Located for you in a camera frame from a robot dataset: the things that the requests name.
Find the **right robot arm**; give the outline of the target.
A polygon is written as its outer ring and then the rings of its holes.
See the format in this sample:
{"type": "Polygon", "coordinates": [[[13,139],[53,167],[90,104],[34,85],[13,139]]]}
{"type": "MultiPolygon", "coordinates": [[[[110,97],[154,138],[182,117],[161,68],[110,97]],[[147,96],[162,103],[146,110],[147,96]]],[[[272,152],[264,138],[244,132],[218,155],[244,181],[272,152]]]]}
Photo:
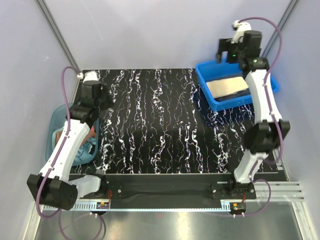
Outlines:
{"type": "Polygon", "coordinates": [[[255,124],[244,134],[244,155],[233,171],[225,191],[232,198],[253,191],[253,178],[269,154],[283,146],[291,126],[278,111],[270,76],[269,62],[260,56],[262,33],[237,29],[233,38],[219,40],[217,62],[227,52],[226,62],[239,64],[246,81],[255,113],[255,124]]]}

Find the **brown towel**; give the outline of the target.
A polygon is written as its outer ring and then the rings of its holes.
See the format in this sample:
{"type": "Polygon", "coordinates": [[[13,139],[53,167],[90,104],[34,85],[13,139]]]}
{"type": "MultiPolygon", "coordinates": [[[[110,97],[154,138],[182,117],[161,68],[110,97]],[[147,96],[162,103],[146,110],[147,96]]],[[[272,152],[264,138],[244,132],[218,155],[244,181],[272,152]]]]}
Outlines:
{"type": "MultiPolygon", "coordinates": [[[[59,131],[56,131],[55,132],[55,134],[54,134],[54,145],[56,145],[57,143],[58,143],[58,141],[59,141],[59,139],[60,139],[60,137],[61,137],[61,135],[62,135],[62,130],[59,130],[59,131]]],[[[95,138],[96,137],[96,131],[95,131],[95,128],[94,127],[92,127],[91,129],[90,129],[90,131],[89,131],[89,133],[85,136],[85,138],[83,139],[83,141],[82,141],[82,145],[85,143],[85,142],[87,142],[90,138],[95,138]]]]}

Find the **yellow towel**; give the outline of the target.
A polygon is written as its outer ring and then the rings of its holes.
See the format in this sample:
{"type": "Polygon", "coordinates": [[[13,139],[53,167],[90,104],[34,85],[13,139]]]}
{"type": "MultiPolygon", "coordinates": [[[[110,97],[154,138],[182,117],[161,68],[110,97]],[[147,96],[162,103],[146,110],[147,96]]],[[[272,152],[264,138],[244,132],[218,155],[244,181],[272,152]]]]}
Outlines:
{"type": "Polygon", "coordinates": [[[231,95],[249,88],[242,76],[216,79],[208,81],[206,85],[214,98],[231,95]]]}

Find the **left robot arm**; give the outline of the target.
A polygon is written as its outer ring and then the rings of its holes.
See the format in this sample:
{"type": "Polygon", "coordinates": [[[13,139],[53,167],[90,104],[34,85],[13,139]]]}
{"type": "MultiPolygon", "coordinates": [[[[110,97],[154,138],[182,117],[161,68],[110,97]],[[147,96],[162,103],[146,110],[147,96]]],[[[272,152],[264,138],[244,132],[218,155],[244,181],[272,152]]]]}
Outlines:
{"type": "Polygon", "coordinates": [[[30,174],[27,186],[37,206],[70,210],[77,199],[93,194],[103,198],[108,186],[95,175],[69,180],[76,154],[98,120],[100,112],[114,105],[107,86],[98,80],[87,80],[81,86],[79,103],[66,106],[66,121],[61,137],[38,174],[30,174]]]}

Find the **dark grey-blue towel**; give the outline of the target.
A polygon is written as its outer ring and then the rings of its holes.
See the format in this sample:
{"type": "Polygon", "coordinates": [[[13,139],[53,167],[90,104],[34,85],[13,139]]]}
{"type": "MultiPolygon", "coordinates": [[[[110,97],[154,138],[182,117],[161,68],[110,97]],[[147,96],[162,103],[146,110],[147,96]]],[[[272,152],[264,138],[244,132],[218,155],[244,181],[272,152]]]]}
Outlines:
{"type": "Polygon", "coordinates": [[[236,98],[240,98],[248,95],[250,95],[250,91],[247,89],[247,90],[238,91],[236,93],[229,94],[226,96],[217,97],[214,100],[217,102],[223,102],[223,101],[232,100],[232,99],[236,99],[236,98]]]}

